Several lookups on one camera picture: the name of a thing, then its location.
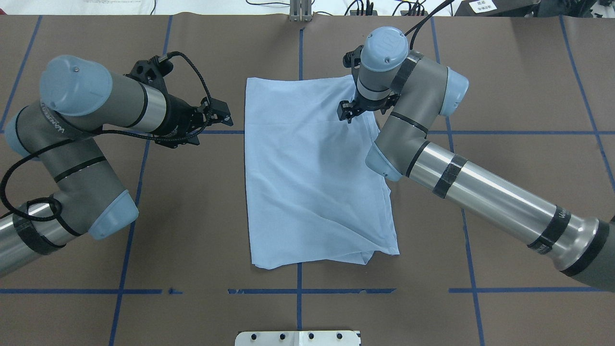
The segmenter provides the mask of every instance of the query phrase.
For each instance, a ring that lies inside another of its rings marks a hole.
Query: sticker
[[[497,10],[498,8],[493,4],[492,0],[478,0],[470,2],[470,7],[474,13],[483,13],[489,12],[493,10]]]

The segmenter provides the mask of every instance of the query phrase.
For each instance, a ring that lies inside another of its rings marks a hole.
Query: light blue joint cap
[[[461,100],[466,96],[470,82],[466,77],[451,70],[450,67],[447,67],[447,69],[448,77],[446,79],[446,91],[444,93],[444,102],[442,102],[440,115],[451,116],[461,103]]]
[[[130,225],[138,216],[139,210],[135,202],[128,190],[124,190],[94,221],[88,233],[92,238],[101,240]]]
[[[365,39],[361,65],[374,72],[385,72],[401,65],[408,56],[408,39],[392,26],[382,26]]]
[[[41,76],[41,100],[66,116],[84,116],[99,109],[111,95],[111,73],[97,62],[61,55]]]
[[[26,157],[30,155],[30,153],[23,147],[22,143],[19,141],[19,137],[17,137],[17,118],[19,117],[19,113],[17,113],[17,115],[6,125],[4,136],[6,137],[6,142],[9,144],[9,147],[13,149],[14,152],[22,157]]]
[[[395,167],[393,167],[384,154],[382,154],[382,151],[380,151],[376,143],[371,144],[370,151],[367,153],[367,157],[365,158],[365,164],[374,172],[393,182],[396,182],[403,177],[400,172],[397,172]]]

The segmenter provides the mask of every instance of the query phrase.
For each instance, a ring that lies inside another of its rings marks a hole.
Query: white floor
[[[250,0],[250,2],[269,2],[275,0]],[[427,11],[433,10],[442,0],[425,0]],[[334,15],[343,15],[352,0],[315,0],[312,9],[326,11]],[[453,9],[459,7],[461,0],[455,0]],[[376,0],[374,10],[379,15],[391,15],[399,1]],[[0,0],[0,9],[8,14],[149,14],[154,9],[154,0]],[[402,5],[400,10],[407,10]],[[154,14],[169,15],[180,12],[197,14],[273,14],[288,13],[288,6],[249,5],[245,0],[156,0]],[[614,7],[594,5],[593,12],[607,18],[615,18]],[[436,15],[450,16],[450,7]]]

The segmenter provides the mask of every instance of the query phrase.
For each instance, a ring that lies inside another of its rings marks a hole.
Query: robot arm
[[[394,106],[365,160],[370,169],[393,181],[409,177],[550,257],[563,274],[615,292],[612,223],[571,214],[427,140],[437,115],[450,116],[463,99],[465,77],[408,51],[392,27],[374,30],[344,65],[357,89],[353,102],[339,103],[340,120]]]
[[[152,134],[145,138],[169,148],[198,145],[193,131],[213,123],[232,126],[227,104],[211,98],[204,82],[208,97],[198,107],[167,92],[163,77],[176,55],[193,66],[179,52],[139,61],[125,76],[70,55],[49,62],[41,99],[8,123],[5,136],[22,156],[36,154],[60,191],[0,219],[0,277],[86,232],[103,239],[136,220],[135,203],[92,138],[120,132],[103,131],[104,124],[131,129],[134,137]]]

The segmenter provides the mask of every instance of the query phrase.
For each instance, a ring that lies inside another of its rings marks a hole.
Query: light blue cloth
[[[252,263],[273,269],[330,259],[366,264],[397,255],[390,189],[365,165],[378,135],[372,112],[339,121],[352,76],[309,81],[249,78],[245,187]]]

